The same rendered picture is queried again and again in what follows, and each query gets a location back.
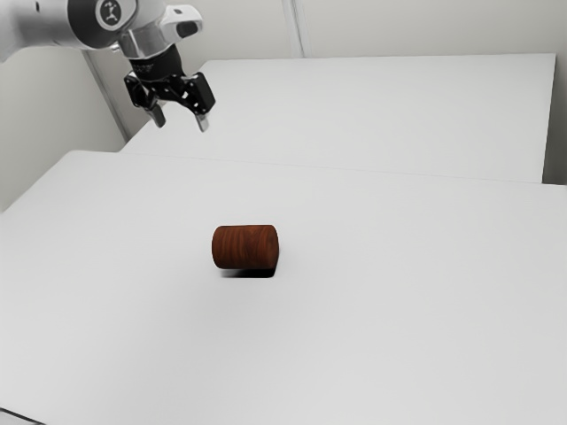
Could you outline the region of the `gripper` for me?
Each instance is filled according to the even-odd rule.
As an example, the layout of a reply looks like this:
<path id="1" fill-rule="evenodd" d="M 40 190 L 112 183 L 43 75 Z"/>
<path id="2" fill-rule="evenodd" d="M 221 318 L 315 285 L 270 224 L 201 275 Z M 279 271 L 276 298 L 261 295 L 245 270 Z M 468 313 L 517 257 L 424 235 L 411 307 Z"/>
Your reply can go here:
<path id="1" fill-rule="evenodd" d="M 201 72 L 186 76 L 176 46 L 170 46 L 160 54 L 145 59 L 130 59 L 132 71 L 124 77 L 124 83 L 134 107 L 143 109 L 158 128 L 163 128 L 166 118 L 158 98 L 146 91 L 142 81 L 163 81 L 160 98 L 176 102 L 190 110 L 201 132 L 209 128 L 208 114 L 216 104 L 214 93 Z"/>

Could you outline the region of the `brown wooden mug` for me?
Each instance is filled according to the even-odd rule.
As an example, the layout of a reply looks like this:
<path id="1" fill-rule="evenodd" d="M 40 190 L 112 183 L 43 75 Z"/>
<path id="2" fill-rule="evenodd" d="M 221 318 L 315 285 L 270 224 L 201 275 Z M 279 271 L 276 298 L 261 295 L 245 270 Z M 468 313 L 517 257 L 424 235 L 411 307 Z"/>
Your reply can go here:
<path id="1" fill-rule="evenodd" d="M 212 238 L 213 261 L 220 269 L 275 269 L 279 251 L 273 225 L 219 226 Z"/>

